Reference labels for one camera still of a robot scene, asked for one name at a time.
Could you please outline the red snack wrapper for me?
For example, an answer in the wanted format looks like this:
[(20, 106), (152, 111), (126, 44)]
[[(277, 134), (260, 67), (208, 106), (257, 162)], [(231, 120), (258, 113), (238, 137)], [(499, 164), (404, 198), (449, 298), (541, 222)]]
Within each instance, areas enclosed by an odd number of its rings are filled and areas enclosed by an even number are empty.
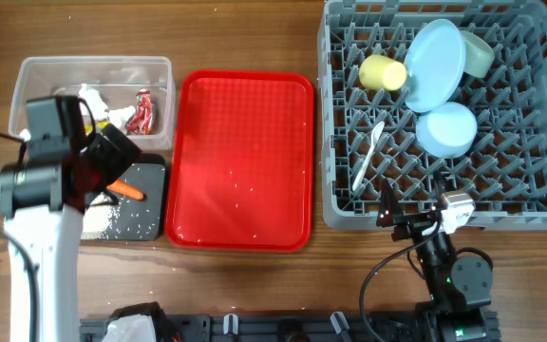
[(154, 107), (151, 91), (141, 89), (137, 93), (135, 114), (127, 121), (126, 130), (131, 135), (150, 135), (153, 127)]

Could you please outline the light blue plate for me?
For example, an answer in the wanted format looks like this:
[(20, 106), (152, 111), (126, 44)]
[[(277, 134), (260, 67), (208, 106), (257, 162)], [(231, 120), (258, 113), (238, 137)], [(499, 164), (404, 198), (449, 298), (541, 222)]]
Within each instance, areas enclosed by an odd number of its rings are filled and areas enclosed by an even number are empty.
[(426, 24), (405, 57), (405, 105), (425, 113), (446, 103), (462, 78), (465, 63), (466, 47), (459, 29), (446, 19)]

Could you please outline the orange carrot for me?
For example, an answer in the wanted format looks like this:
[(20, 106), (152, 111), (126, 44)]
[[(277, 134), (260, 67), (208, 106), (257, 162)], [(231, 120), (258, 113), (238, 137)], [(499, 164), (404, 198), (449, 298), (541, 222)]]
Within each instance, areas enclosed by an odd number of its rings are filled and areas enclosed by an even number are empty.
[(141, 190), (122, 180), (115, 180), (111, 184), (107, 185), (106, 189), (133, 200), (142, 201), (145, 198), (145, 194)]

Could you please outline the green bowl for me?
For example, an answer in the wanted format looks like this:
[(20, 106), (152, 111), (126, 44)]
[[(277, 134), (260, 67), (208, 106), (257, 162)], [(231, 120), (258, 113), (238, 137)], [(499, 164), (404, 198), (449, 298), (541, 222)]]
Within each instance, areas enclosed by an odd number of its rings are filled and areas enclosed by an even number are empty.
[(479, 36), (469, 31), (462, 31), (465, 43), (466, 59), (464, 72), (476, 78), (484, 78), (493, 64), (493, 49)]

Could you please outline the yellow plastic cup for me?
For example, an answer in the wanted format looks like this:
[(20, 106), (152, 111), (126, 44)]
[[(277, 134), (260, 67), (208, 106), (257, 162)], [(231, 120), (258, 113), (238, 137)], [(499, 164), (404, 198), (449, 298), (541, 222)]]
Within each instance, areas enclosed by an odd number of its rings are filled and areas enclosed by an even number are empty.
[(405, 84), (407, 71), (401, 62), (383, 55), (370, 55), (360, 65), (358, 76), (367, 89), (395, 91)]

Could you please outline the white rice pile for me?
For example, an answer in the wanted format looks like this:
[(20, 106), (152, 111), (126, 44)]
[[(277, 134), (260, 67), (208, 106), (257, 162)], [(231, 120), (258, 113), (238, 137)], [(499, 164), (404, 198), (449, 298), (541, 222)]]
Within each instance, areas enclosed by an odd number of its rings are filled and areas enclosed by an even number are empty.
[(160, 234), (158, 201), (118, 196), (118, 203), (104, 195), (95, 198), (85, 211), (82, 240), (150, 241)]

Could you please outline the white tissue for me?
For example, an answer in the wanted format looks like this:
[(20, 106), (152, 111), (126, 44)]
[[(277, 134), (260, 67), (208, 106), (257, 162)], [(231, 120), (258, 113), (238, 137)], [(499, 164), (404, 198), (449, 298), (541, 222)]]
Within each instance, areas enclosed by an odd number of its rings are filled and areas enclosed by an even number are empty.
[(107, 119), (118, 129), (123, 130), (125, 129), (127, 122), (135, 115), (135, 113), (136, 107), (133, 105), (120, 109), (110, 109), (107, 113)]
[(82, 114), (92, 116), (97, 122), (106, 121), (108, 118), (108, 105), (104, 102), (101, 93), (88, 84), (81, 84), (79, 97), (87, 103), (88, 109), (82, 108)]

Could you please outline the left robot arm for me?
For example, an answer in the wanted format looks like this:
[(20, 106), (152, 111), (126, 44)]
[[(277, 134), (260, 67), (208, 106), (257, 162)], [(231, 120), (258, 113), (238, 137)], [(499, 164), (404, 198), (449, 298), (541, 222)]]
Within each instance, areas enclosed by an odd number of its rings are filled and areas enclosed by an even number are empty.
[(26, 104), (30, 138), (0, 172), (0, 215), (9, 242), (10, 338), (80, 338), (77, 263), (85, 209), (140, 156), (112, 124), (85, 131), (77, 96)]

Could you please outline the yellow silver foil wrapper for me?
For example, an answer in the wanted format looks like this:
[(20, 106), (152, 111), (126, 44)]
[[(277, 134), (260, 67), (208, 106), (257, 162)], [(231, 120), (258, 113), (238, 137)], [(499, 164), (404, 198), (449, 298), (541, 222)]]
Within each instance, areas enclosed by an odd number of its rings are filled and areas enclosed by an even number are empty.
[(95, 125), (88, 124), (85, 126), (85, 134), (91, 134), (93, 131), (101, 132), (107, 125), (109, 125), (107, 121), (96, 122)]

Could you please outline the white plastic spoon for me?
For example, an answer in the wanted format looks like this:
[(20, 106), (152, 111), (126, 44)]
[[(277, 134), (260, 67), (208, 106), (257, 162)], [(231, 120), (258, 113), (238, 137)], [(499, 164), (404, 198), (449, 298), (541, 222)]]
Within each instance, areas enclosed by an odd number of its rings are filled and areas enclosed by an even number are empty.
[(367, 155), (363, 161), (363, 164), (361, 165), (353, 183), (352, 183), (352, 186), (351, 186), (351, 190), (353, 192), (355, 192), (358, 187), (360, 186), (362, 180), (364, 179), (364, 176), (367, 172), (367, 169), (368, 169), (368, 165), (370, 163), (370, 160), (374, 154), (374, 150), (375, 150), (375, 147), (384, 131), (384, 128), (385, 128), (385, 123), (384, 122), (379, 122), (377, 123), (373, 129), (371, 130), (370, 132), (370, 146), (369, 146), (369, 149), (368, 149), (368, 152), (367, 152)]

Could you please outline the blue bowl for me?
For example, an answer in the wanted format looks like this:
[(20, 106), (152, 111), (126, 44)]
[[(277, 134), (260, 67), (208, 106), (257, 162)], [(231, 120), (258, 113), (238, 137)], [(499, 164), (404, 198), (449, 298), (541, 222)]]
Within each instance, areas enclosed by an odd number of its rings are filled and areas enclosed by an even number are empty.
[(468, 107), (447, 102), (419, 117), (416, 138), (428, 154), (454, 159), (469, 150), (477, 130), (476, 116)]

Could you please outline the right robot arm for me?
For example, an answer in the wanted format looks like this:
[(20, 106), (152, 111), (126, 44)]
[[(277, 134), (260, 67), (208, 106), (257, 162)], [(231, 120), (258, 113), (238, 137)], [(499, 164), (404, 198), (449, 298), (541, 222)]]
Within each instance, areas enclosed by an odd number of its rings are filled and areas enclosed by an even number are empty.
[(457, 249), (451, 235), (464, 226), (475, 210), (474, 200), (454, 189), (441, 172), (434, 174), (437, 202), (416, 214), (405, 212), (390, 182), (381, 181), (377, 224), (393, 229), (394, 241), (409, 239), (412, 245), (380, 262), (416, 254), (430, 300), (419, 303), (410, 314), (415, 341), (499, 341), (498, 315), (486, 309), (492, 302), (494, 263), (485, 252)]

